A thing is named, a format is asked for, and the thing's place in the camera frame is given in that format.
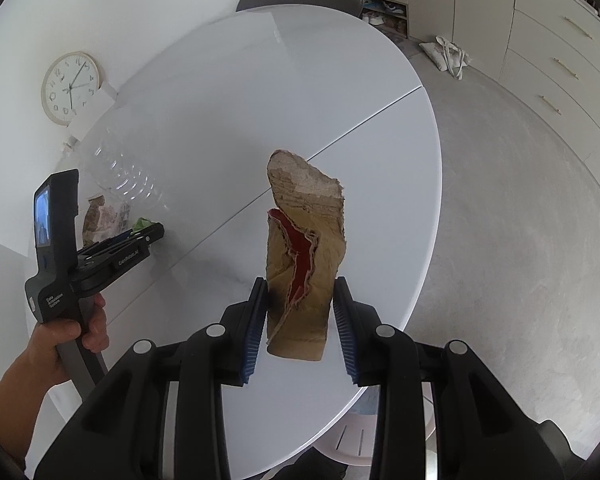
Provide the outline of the person left hand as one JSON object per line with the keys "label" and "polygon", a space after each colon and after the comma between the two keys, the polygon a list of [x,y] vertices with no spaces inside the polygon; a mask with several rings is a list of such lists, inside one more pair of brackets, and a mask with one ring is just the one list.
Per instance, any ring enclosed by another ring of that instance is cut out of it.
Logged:
{"label": "person left hand", "polygon": [[82,334],[78,322],[63,318],[35,326],[27,349],[23,352],[24,360],[32,367],[34,377],[46,389],[69,379],[60,362],[58,344],[79,338],[84,348],[92,353],[102,352],[109,347],[105,307],[106,300],[99,292],[94,296],[93,315],[85,334]]}

